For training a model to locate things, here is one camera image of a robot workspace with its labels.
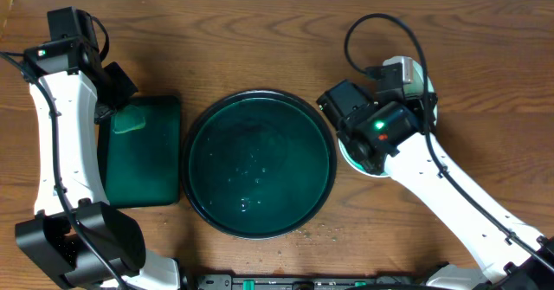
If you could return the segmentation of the white plate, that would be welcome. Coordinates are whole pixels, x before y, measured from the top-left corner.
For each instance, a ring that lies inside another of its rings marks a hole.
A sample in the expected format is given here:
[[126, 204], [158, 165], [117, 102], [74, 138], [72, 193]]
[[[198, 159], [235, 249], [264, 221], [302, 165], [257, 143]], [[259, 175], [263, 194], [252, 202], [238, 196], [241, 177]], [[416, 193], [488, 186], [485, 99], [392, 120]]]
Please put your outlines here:
[[422, 65], [419, 64], [423, 94], [406, 98], [401, 65], [394, 57], [381, 66], [367, 69], [377, 83], [376, 98], [352, 107], [338, 126], [338, 145], [343, 158], [354, 170], [370, 177], [386, 177], [387, 159], [399, 154], [398, 146], [402, 142], [422, 132], [424, 94], [428, 96], [431, 110], [429, 121], [432, 126], [437, 122], [438, 96]]

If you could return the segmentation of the green sponge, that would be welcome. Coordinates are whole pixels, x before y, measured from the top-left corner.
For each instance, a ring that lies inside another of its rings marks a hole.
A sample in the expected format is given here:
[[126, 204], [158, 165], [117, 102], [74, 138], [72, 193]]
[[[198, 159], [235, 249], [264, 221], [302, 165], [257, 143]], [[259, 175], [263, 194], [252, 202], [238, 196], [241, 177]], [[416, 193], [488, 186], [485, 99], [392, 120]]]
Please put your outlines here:
[[113, 132], [124, 134], [143, 129], [146, 125], [142, 110], [134, 105], [129, 105], [118, 111], [113, 116]]

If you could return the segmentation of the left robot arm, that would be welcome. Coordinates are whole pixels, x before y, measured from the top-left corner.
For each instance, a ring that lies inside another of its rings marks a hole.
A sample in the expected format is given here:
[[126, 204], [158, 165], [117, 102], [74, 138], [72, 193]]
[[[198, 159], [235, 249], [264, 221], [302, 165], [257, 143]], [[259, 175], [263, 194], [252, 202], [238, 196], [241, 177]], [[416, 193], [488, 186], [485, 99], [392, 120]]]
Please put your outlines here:
[[178, 262], [148, 250], [138, 223], [108, 201], [95, 126], [123, 110], [136, 86], [98, 42], [100, 21], [67, 7], [47, 14], [50, 39], [16, 64], [35, 103], [40, 181], [17, 246], [60, 288], [179, 289]]

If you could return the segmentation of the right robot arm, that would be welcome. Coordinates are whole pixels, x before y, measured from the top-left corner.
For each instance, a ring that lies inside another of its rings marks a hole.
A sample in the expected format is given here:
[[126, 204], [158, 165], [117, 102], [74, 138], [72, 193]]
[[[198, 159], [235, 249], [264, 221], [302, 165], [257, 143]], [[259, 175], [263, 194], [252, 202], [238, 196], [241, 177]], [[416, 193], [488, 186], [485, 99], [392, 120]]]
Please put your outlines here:
[[343, 157], [356, 171], [389, 177], [416, 195], [478, 264], [447, 264], [422, 287], [551, 289], [553, 240], [486, 193], [432, 133], [436, 94], [425, 67], [395, 57], [366, 73], [376, 81], [376, 93], [344, 80], [317, 100], [337, 131]]

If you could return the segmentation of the round black tray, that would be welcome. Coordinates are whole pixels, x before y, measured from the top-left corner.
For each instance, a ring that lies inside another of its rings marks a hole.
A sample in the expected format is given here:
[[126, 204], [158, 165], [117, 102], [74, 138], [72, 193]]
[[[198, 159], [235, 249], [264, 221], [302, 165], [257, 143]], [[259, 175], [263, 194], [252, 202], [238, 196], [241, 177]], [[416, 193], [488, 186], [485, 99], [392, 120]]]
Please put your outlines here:
[[337, 174], [333, 136], [316, 109], [284, 91], [233, 93], [190, 126], [181, 157], [184, 194], [213, 228], [260, 240], [309, 222]]

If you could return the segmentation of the rectangular black tray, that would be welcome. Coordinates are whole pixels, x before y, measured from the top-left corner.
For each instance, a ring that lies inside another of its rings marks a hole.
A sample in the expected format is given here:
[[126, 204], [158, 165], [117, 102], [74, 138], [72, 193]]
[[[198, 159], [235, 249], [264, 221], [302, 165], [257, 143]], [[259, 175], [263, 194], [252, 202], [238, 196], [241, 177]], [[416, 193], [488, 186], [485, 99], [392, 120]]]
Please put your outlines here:
[[115, 134], [113, 117], [100, 123], [97, 155], [107, 200], [117, 209], [177, 203], [181, 103], [165, 95], [132, 98], [129, 105], [142, 110], [143, 129]]

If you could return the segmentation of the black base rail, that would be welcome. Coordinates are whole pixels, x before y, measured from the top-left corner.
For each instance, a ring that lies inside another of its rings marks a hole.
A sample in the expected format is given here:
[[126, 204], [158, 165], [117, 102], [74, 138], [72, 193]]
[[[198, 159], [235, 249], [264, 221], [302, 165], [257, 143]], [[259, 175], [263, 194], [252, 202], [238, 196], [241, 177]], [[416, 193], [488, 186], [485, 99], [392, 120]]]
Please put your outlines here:
[[231, 276], [205, 274], [196, 277], [191, 289], [199, 290], [339, 290], [358, 289], [418, 289], [421, 283], [410, 277], [381, 276], [373, 278]]

